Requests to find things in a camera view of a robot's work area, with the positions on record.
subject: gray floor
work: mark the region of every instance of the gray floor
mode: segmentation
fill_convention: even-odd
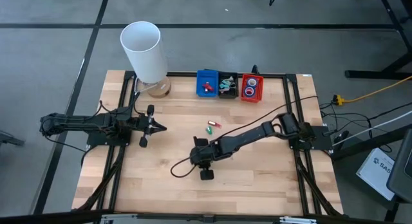
[[[94,23],[102,0],[0,0],[0,23]],[[389,0],[398,16],[399,0]],[[103,23],[390,23],[380,0],[109,0]],[[119,42],[121,29],[100,30],[76,114],[96,110],[106,70],[131,70]],[[310,73],[320,102],[335,93],[355,98],[393,83],[346,79],[344,70],[379,70],[406,52],[396,32],[344,30],[162,29],[171,71],[204,68],[268,73]],[[0,216],[29,214],[52,144],[38,132],[39,118],[63,113],[91,35],[90,29],[0,29],[0,124],[25,139],[23,147],[0,148]],[[411,71],[406,66],[404,71]],[[409,102],[406,82],[336,112],[368,116]],[[408,108],[376,119],[389,120]],[[385,127],[410,123],[411,117]],[[334,120],[324,120],[333,127]],[[345,123],[339,120],[339,126]],[[355,133],[361,128],[348,126]],[[68,144],[84,147],[86,135],[69,133]],[[393,144],[396,156],[397,145]],[[68,211],[80,173],[80,153],[64,148],[45,212]],[[382,220],[385,210],[337,174],[346,214]],[[412,223],[411,205],[401,205],[396,221]]]

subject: red container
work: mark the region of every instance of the red container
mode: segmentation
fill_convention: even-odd
[[[246,97],[245,96],[245,88],[247,87],[247,80],[253,78],[257,80],[257,86],[255,88],[255,94],[253,97]],[[240,91],[240,100],[247,101],[247,102],[259,102],[262,100],[262,93],[263,93],[263,77],[256,76],[256,75],[248,75],[244,74],[242,76],[242,90]]]

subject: white box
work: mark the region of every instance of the white box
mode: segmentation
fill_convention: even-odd
[[[365,159],[356,175],[390,201],[395,194],[388,189],[386,183],[391,174],[393,163],[392,158],[376,148]]]

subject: wooden table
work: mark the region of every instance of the wooden table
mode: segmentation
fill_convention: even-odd
[[[106,75],[100,99],[109,109],[118,106],[124,73],[109,70]],[[115,211],[301,215],[293,152],[287,141],[278,138],[264,138],[242,147],[229,159],[214,162],[215,179],[211,181],[201,181],[199,169],[186,178],[175,178],[169,172],[172,165],[189,156],[194,147],[193,136],[216,138],[283,105],[282,80],[265,79],[263,100],[258,104],[242,102],[239,98],[199,98],[195,93],[196,77],[170,77],[170,80],[172,90],[167,97],[151,98],[143,93],[137,100],[139,111],[145,112],[147,105],[154,105],[154,118],[166,126],[167,131],[152,135],[147,148],[138,145],[142,134],[133,132],[131,144],[126,148]],[[316,94],[311,75],[297,75],[297,80],[301,98]],[[305,121],[315,126],[322,125],[317,99],[309,98],[301,103]],[[223,127],[214,128],[213,135],[209,136],[205,131],[208,120],[221,123]],[[108,146],[98,146],[85,157],[73,208],[82,205],[100,183],[107,153]],[[329,157],[321,151],[312,151],[312,160],[319,188],[342,212]],[[184,174],[191,167],[189,162],[185,162],[176,167],[175,173]],[[104,208],[108,207],[110,192],[109,185]],[[306,193],[310,211],[313,212],[312,196],[307,185]]]

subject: blue box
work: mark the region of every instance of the blue box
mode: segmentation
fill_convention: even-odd
[[[216,97],[218,96],[219,73],[216,70],[198,70],[196,75],[196,94],[199,97]],[[206,82],[211,85],[213,91],[205,92],[203,84]]]

